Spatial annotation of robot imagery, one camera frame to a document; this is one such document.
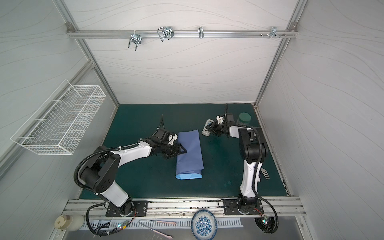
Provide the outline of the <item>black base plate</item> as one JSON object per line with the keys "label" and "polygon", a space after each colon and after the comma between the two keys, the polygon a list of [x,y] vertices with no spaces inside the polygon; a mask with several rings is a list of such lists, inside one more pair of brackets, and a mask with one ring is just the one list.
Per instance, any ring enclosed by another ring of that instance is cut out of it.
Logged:
{"label": "black base plate", "polygon": [[260,215],[264,214],[259,198],[237,198],[223,200],[225,215]]}
{"label": "black base plate", "polygon": [[145,217],[147,214],[148,201],[128,201],[121,207],[109,203],[106,217]]}

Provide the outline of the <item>left metal hook clamp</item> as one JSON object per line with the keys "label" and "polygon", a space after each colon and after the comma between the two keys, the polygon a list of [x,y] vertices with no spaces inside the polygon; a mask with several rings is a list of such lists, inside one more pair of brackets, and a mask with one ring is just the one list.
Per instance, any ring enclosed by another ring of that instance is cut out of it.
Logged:
{"label": "left metal hook clamp", "polygon": [[142,37],[139,34],[136,34],[135,32],[131,34],[129,43],[128,43],[128,48],[131,46],[135,46],[135,51],[137,51],[138,46],[142,44]]}

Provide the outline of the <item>white round container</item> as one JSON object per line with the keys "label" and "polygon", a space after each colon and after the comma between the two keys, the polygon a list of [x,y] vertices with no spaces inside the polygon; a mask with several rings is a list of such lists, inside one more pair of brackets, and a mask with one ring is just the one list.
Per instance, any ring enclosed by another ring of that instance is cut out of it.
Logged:
{"label": "white round container", "polygon": [[55,220],[54,226],[59,230],[74,232],[82,228],[84,221],[81,215],[61,215]]}

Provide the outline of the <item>black round fan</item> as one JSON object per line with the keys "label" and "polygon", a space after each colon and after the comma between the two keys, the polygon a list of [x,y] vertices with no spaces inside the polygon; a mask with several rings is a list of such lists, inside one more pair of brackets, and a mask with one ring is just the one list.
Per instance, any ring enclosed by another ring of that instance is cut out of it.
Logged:
{"label": "black round fan", "polygon": [[273,234],[279,227],[278,219],[267,216],[255,218],[255,223],[265,234]]}

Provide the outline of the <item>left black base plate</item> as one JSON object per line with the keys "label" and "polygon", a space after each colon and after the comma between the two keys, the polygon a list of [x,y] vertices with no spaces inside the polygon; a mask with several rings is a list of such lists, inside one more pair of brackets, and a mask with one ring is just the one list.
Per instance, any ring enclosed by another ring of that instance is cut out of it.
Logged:
{"label": "left black base plate", "polygon": [[147,214],[148,201],[128,201],[121,207],[109,203],[106,217],[145,217]]}

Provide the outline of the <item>right metal bracket clamp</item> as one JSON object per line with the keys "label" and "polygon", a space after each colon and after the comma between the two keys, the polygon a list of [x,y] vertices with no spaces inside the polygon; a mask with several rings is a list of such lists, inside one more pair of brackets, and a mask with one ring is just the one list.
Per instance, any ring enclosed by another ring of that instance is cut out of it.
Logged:
{"label": "right metal bracket clamp", "polygon": [[286,34],[278,33],[278,29],[276,27],[272,27],[268,34],[260,34],[262,38],[285,38]]}

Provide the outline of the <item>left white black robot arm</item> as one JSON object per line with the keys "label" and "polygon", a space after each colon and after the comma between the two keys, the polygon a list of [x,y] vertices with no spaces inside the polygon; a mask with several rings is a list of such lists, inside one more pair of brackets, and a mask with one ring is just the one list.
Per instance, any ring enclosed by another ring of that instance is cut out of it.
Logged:
{"label": "left white black robot arm", "polygon": [[165,129],[164,119],[161,118],[157,130],[148,138],[122,147],[98,147],[75,168],[74,182],[78,187],[112,204],[118,214],[127,216],[134,204],[132,198],[116,182],[119,167],[153,155],[170,159],[187,153],[177,139],[177,134]]}

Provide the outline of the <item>blue white patterned plate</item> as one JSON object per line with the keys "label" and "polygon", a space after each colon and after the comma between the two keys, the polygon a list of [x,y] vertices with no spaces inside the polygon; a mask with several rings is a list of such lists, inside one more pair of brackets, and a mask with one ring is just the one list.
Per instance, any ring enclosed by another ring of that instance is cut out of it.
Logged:
{"label": "blue white patterned plate", "polygon": [[202,209],[191,220],[191,230],[197,240],[212,240],[218,231],[218,222],[213,213]]}

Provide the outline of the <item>metal hook clamp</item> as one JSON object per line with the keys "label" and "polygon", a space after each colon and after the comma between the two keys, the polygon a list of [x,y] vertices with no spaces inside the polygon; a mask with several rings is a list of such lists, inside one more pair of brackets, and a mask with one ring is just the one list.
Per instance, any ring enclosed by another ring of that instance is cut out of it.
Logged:
{"label": "metal hook clamp", "polygon": [[129,43],[128,43],[128,48],[131,46],[135,46],[135,51],[137,51],[138,46],[142,44],[142,37],[139,34],[136,34],[135,32],[131,34]]}
{"label": "metal hook clamp", "polygon": [[170,40],[175,35],[172,27],[160,27],[157,29],[157,33],[161,42],[164,42],[165,39]]}

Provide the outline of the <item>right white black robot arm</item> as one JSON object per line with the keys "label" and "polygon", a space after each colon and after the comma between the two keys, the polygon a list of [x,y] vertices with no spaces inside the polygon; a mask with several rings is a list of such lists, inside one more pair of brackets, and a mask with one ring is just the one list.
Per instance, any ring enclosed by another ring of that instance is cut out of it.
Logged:
{"label": "right white black robot arm", "polygon": [[237,124],[233,114],[228,113],[228,104],[226,104],[223,115],[218,115],[215,120],[206,121],[203,135],[218,137],[226,135],[239,140],[244,171],[240,187],[241,193],[236,200],[237,209],[243,215],[253,212],[263,215],[262,203],[266,203],[267,200],[259,195],[258,182],[261,168],[269,154],[269,147],[262,128]]}

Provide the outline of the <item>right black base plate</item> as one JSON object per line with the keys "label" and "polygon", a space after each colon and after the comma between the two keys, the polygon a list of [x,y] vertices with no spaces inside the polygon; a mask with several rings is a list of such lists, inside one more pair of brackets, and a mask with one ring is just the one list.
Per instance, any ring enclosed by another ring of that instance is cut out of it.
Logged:
{"label": "right black base plate", "polygon": [[225,215],[260,215],[264,214],[259,198],[237,198],[223,200]]}

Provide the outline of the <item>green lid clear jar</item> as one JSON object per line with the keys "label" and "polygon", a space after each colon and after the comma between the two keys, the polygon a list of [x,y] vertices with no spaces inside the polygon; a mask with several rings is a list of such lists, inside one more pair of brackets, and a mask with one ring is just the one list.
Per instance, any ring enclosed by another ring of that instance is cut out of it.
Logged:
{"label": "green lid clear jar", "polygon": [[247,126],[252,120],[252,117],[250,114],[242,112],[239,114],[237,119],[237,124],[241,126]]}

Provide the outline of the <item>green table mat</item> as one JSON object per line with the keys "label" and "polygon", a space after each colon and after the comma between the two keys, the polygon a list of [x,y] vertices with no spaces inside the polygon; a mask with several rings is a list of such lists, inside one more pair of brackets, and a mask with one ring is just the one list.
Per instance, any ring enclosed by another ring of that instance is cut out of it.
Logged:
{"label": "green table mat", "polygon": [[[106,147],[126,146],[152,135],[160,121],[174,133],[201,131],[209,119],[224,112],[235,118],[251,115],[259,125],[251,104],[121,105],[103,142]],[[119,168],[116,181],[133,198],[236,197],[240,194],[244,163],[239,141],[227,136],[200,136],[204,169],[195,180],[176,178],[176,159],[151,156]]]}

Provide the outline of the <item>light blue wrapping paper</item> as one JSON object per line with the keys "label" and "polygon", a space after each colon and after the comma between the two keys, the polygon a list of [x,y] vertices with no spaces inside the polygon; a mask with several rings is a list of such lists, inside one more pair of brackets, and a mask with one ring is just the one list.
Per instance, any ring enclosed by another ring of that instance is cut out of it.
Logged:
{"label": "light blue wrapping paper", "polygon": [[187,152],[177,156],[176,178],[178,180],[201,179],[204,163],[199,131],[180,132],[178,143]]}

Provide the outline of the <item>middle metal hook clamp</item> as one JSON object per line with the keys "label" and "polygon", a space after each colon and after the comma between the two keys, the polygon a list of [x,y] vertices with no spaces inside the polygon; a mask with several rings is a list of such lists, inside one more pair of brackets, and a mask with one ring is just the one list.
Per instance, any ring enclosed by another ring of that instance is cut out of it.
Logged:
{"label": "middle metal hook clamp", "polygon": [[161,42],[164,42],[165,39],[170,40],[175,35],[172,27],[160,27],[157,29],[157,33]]}

